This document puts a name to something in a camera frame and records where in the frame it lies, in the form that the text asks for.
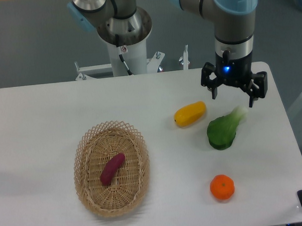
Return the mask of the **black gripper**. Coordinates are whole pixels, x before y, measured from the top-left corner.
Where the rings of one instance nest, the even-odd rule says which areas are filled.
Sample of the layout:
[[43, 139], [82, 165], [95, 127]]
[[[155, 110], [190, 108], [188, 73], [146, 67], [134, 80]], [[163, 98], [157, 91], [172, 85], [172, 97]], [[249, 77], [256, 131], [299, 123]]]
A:
[[268, 91], [267, 72], [251, 72], [252, 52], [245, 57], [229, 59], [228, 64], [223, 57], [216, 54], [216, 65], [206, 62], [201, 70], [201, 85], [211, 92], [216, 99], [218, 87], [221, 85], [239, 87], [249, 96], [249, 107], [253, 107], [259, 98], [265, 98]]

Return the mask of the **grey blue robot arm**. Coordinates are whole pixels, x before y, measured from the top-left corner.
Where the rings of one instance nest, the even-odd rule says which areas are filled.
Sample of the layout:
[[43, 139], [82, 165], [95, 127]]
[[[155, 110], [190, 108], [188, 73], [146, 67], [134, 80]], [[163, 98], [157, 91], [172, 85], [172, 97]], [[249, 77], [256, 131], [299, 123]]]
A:
[[[251, 70], [255, 9], [258, 0], [170, 0], [181, 10], [214, 24], [215, 63], [205, 63], [201, 85], [212, 97], [220, 85], [242, 89], [249, 103], [265, 97], [267, 74]], [[146, 39], [152, 30], [149, 14], [136, 0], [71, 0], [68, 11], [86, 31], [97, 31], [107, 45], [113, 75], [155, 73], [157, 58], [147, 60]]]

